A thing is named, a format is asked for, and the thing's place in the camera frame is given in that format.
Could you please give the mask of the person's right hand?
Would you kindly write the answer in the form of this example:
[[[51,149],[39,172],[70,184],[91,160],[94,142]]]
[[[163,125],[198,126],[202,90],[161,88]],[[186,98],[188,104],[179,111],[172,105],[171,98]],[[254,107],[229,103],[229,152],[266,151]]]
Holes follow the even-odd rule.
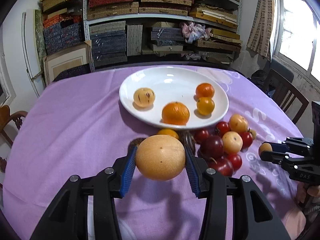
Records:
[[[307,194],[311,197],[319,198],[319,191],[319,186],[309,186],[307,189],[306,184],[299,182],[297,185],[296,202],[304,203]]]

